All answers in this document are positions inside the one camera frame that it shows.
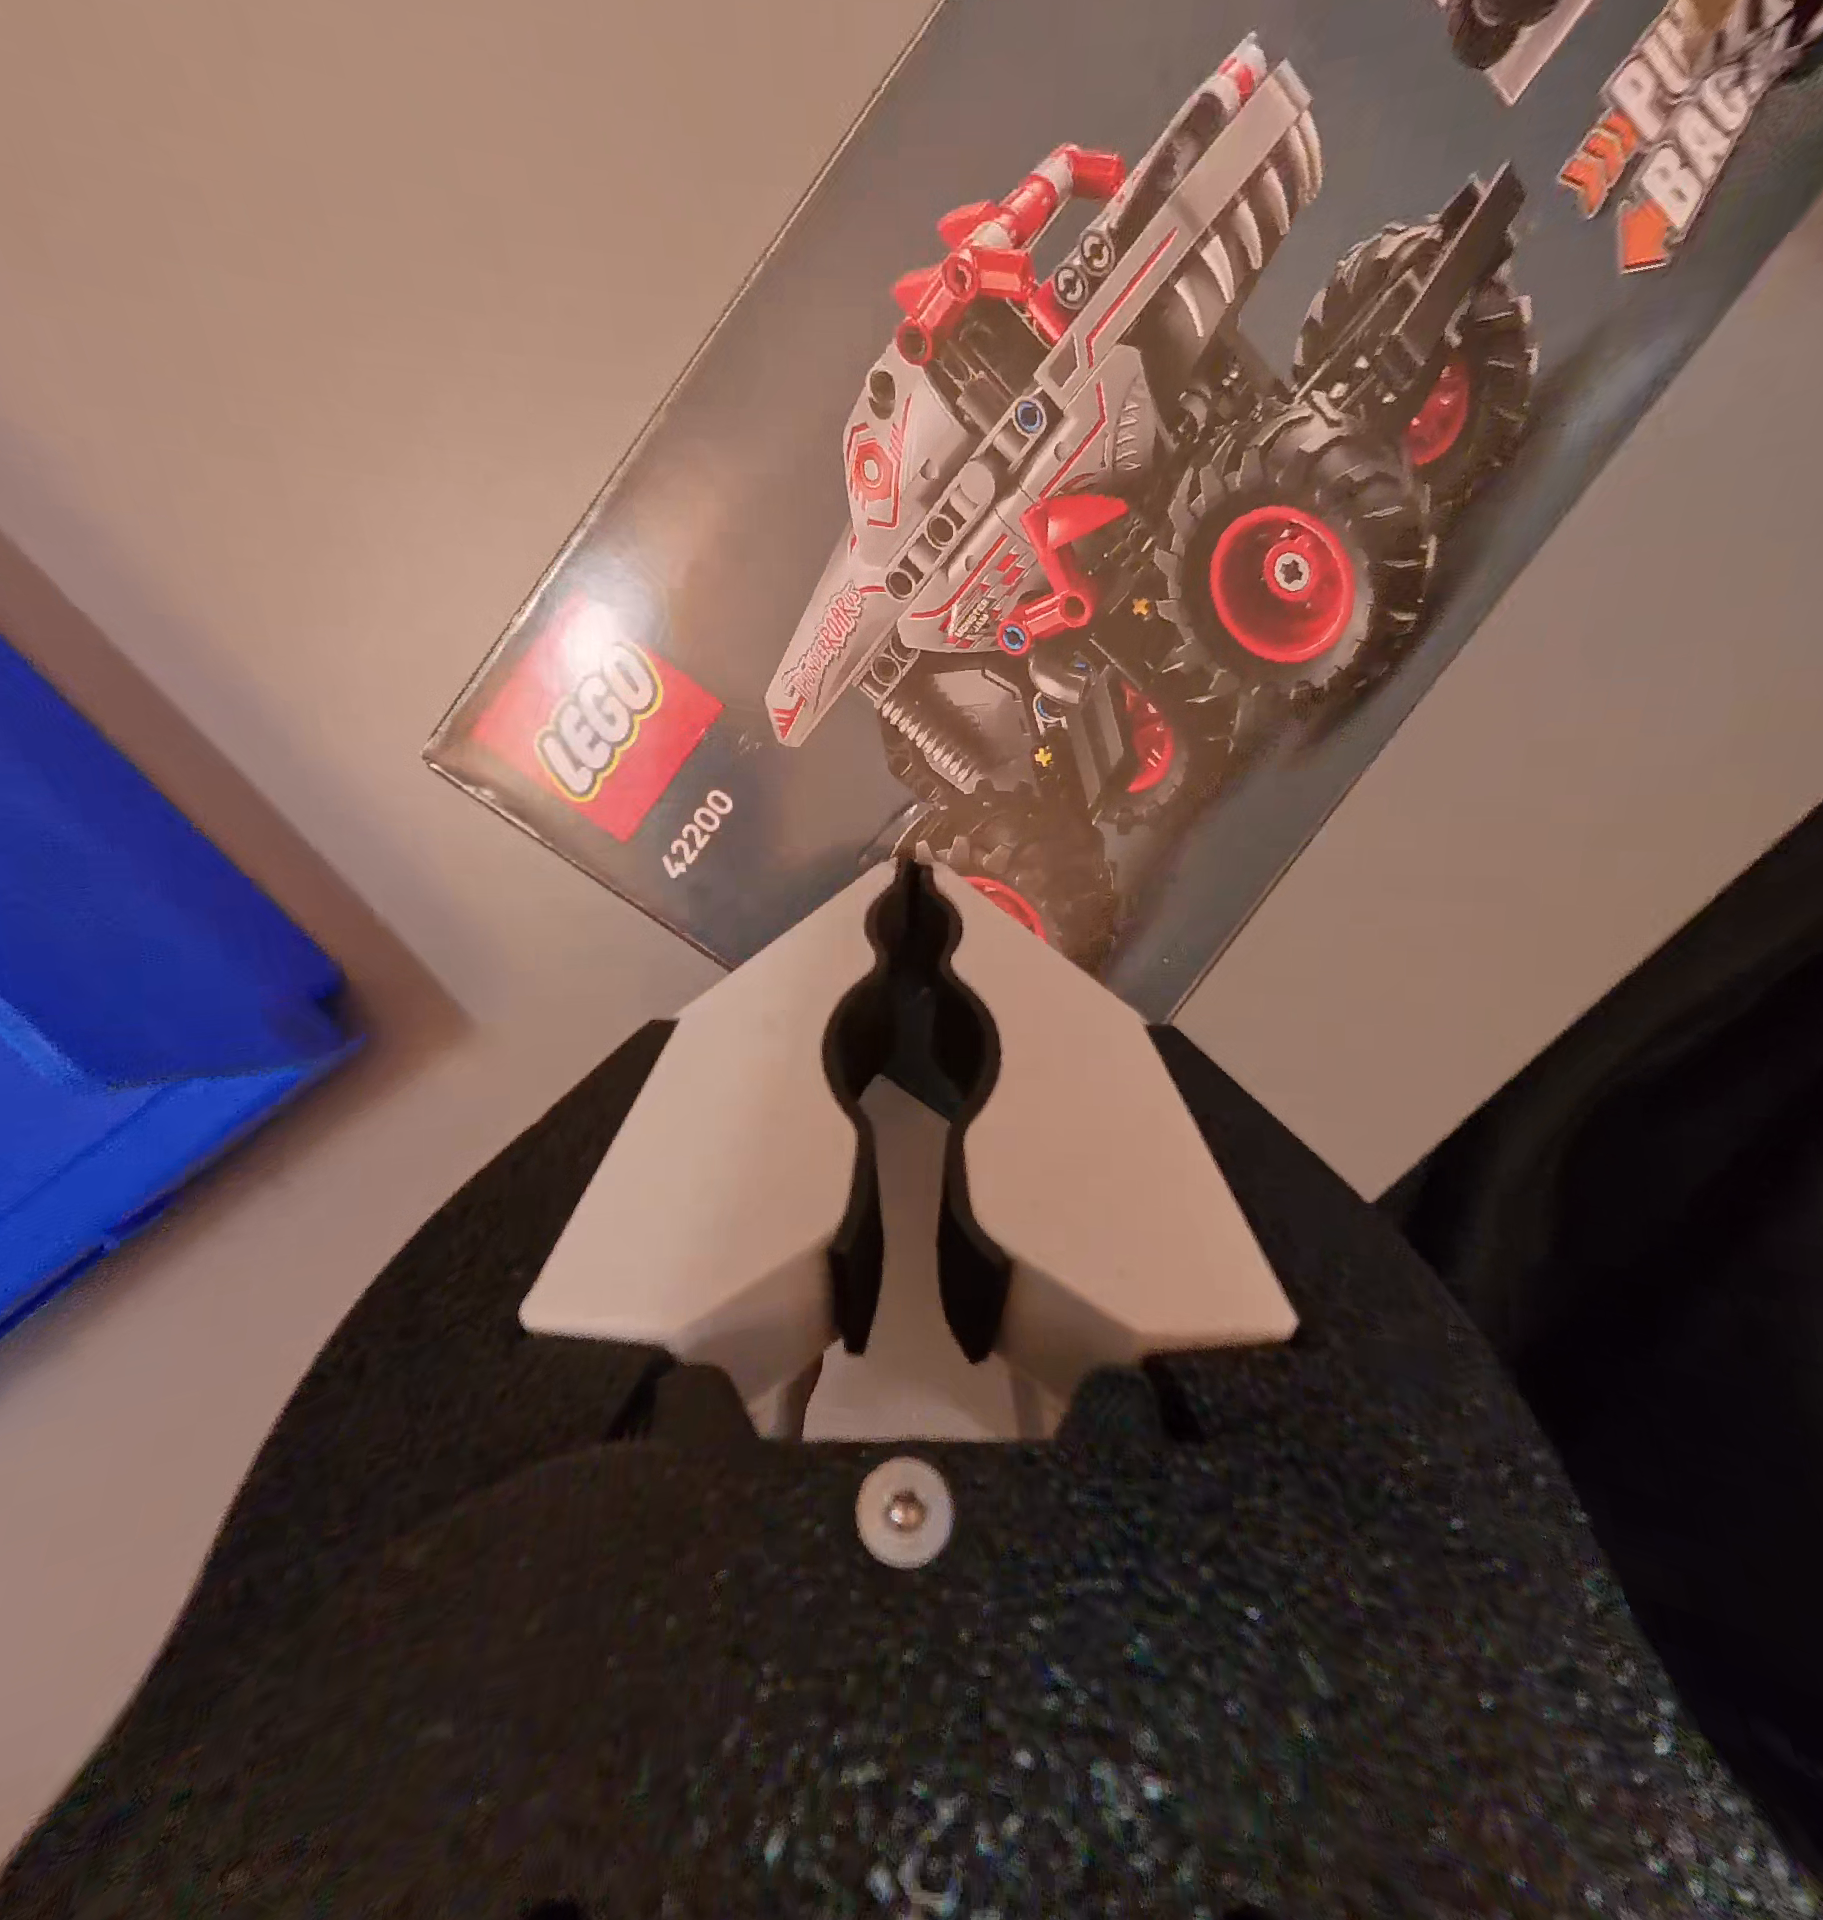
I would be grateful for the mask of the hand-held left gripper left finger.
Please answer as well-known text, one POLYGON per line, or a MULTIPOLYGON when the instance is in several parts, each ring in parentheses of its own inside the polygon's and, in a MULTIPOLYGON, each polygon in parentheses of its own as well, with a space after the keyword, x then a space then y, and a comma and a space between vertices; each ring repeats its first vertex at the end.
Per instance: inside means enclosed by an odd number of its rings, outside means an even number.
POLYGON ((898 1042, 913 878, 877 866, 692 1001, 518 1306, 526 1334, 726 1376, 800 1437, 827 1350, 860 1353, 883 1283, 862 1094, 898 1042))

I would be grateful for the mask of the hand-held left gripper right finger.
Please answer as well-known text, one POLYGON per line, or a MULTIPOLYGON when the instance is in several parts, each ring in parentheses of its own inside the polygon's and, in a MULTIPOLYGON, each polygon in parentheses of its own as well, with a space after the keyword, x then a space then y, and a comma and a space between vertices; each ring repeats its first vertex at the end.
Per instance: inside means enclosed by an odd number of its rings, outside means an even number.
POLYGON ((1053 1434, 1096 1369, 1290 1342, 1297 1312, 1146 1022, 969 883, 913 872, 994 1026, 960 1146, 973 1221, 1008 1259, 989 1350, 1019 1435, 1053 1434))

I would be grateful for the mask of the monster truck toy box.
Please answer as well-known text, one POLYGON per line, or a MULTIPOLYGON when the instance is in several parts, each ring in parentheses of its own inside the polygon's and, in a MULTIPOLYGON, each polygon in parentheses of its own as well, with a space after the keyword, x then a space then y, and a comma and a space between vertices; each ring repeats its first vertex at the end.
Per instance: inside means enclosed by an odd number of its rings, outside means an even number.
POLYGON ((1821 189, 1823 3, 938 3, 421 757, 1165 1019, 1821 189))

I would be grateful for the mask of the dark cloth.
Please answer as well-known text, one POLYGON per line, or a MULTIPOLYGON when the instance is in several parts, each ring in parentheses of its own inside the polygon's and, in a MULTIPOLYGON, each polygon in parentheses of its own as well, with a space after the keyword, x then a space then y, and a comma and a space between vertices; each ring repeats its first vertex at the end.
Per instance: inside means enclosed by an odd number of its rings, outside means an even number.
POLYGON ((1384 1206, 1688 1712, 1823 1869, 1823 804, 1384 1206))

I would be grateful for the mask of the blue plastic bin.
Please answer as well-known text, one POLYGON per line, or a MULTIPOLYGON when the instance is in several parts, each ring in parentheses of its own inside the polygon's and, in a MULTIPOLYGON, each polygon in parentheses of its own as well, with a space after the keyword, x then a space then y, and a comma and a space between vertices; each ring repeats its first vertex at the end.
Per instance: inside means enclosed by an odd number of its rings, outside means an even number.
POLYGON ((0 1339, 361 1043, 324 947, 0 633, 0 1339))

